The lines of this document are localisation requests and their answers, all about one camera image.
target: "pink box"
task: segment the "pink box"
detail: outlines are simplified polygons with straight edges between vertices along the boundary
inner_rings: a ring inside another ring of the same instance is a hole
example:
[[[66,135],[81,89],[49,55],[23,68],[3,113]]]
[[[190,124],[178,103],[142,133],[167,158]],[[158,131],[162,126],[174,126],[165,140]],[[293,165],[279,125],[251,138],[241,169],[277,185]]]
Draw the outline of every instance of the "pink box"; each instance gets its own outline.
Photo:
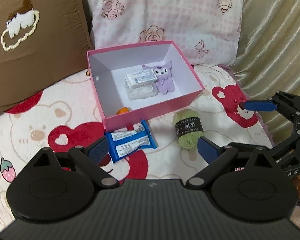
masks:
[[[186,107],[204,90],[192,66],[173,41],[136,43],[87,52],[90,80],[106,131],[115,131],[142,119]],[[172,61],[175,90],[166,95],[130,101],[124,87],[125,76]],[[118,114],[122,107],[130,112]]]

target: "bed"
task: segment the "bed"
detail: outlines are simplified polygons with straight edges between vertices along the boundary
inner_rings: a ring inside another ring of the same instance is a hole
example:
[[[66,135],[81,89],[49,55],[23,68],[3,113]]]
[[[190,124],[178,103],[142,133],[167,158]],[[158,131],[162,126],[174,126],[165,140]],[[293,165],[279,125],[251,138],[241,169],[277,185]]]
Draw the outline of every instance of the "bed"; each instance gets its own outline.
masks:
[[[271,148],[273,142],[260,115],[242,111],[238,106],[247,100],[247,95],[230,68],[210,62],[196,64],[194,69],[205,90],[188,108],[199,113],[205,137],[219,146],[241,142]],[[76,145],[87,146],[103,136],[89,79],[87,69],[80,71],[0,115],[0,231],[14,220],[6,190],[39,149],[51,147],[55,152],[63,152]],[[218,93],[212,92],[215,87],[219,88]],[[185,181],[196,174],[207,163],[196,150],[179,146],[173,115],[172,112],[148,120],[157,149],[139,150],[115,164],[107,155],[99,165],[120,181],[125,178]]]

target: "blue wrapper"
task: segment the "blue wrapper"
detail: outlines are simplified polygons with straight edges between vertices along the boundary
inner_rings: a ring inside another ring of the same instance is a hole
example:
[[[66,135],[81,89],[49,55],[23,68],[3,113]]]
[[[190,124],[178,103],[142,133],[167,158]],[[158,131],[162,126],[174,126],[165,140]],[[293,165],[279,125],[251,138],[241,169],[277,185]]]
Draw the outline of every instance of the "blue wrapper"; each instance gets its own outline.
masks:
[[[113,163],[139,149],[157,148],[145,120],[142,120],[137,130],[112,133],[105,132],[105,136],[109,142],[109,154]]]

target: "kuromi plush toy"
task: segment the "kuromi plush toy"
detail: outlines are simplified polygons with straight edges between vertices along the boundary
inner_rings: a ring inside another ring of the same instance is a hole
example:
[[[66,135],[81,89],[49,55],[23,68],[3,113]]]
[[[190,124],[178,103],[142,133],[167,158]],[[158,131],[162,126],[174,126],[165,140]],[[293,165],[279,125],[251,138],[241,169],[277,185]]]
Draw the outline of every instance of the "kuromi plush toy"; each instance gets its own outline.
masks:
[[[174,83],[171,74],[171,69],[172,69],[171,61],[169,61],[168,63],[162,66],[149,67],[146,65],[142,65],[142,68],[153,69],[155,75],[158,78],[155,84],[161,94],[165,95],[168,92],[174,91]]]

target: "yarn skein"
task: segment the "yarn skein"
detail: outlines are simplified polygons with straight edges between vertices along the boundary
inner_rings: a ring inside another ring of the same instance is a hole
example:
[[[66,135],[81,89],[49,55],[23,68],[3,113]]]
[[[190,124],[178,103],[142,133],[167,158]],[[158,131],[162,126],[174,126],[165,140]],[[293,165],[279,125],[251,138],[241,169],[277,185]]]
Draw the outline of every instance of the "yarn skein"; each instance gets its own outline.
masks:
[[[174,114],[172,123],[175,126],[177,122],[191,117],[199,118],[198,112],[192,109],[184,109]],[[201,136],[204,136],[203,131],[194,131],[184,134],[178,139],[179,145],[184,149],[194,150]]]

